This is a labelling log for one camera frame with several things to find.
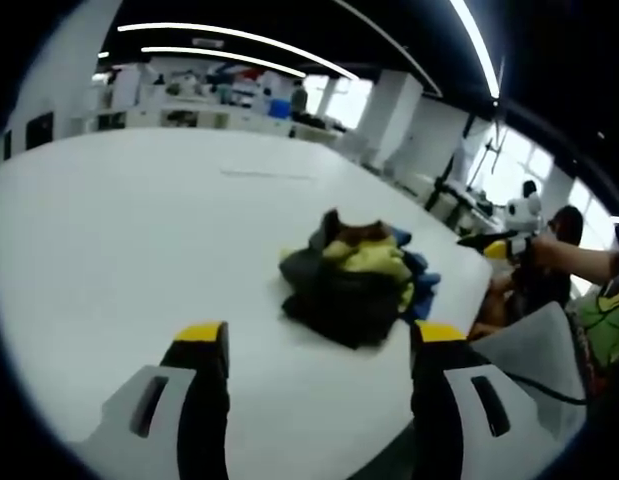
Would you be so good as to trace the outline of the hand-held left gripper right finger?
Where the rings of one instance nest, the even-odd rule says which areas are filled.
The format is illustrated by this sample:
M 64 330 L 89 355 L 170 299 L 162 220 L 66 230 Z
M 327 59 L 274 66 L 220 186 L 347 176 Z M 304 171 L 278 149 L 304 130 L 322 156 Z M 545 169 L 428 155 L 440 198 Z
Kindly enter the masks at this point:
M 445 324 L 415 321 L 411 411 L 415 479 L 536 479 L 562 446 L 537 402 Z

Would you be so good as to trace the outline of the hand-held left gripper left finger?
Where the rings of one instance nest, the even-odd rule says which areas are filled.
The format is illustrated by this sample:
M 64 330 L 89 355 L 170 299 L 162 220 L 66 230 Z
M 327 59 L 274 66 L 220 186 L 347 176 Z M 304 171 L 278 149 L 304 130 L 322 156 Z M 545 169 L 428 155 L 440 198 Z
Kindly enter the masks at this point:
M 179 332 L 102 405 L 77 457 L 100 479 L 225 479 L 230 410 L 225 322 Z

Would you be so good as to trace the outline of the person's right hand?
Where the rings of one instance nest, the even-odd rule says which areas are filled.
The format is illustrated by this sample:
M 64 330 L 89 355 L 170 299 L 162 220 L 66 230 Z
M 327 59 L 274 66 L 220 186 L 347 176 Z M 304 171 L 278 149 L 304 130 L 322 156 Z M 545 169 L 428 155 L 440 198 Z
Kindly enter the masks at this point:
M 564 252 L 568 244 L 559 241 L 548 233 L 535 236 L 531 240 L 532 255 L 538 266 L 550 269 L 562 269 Z

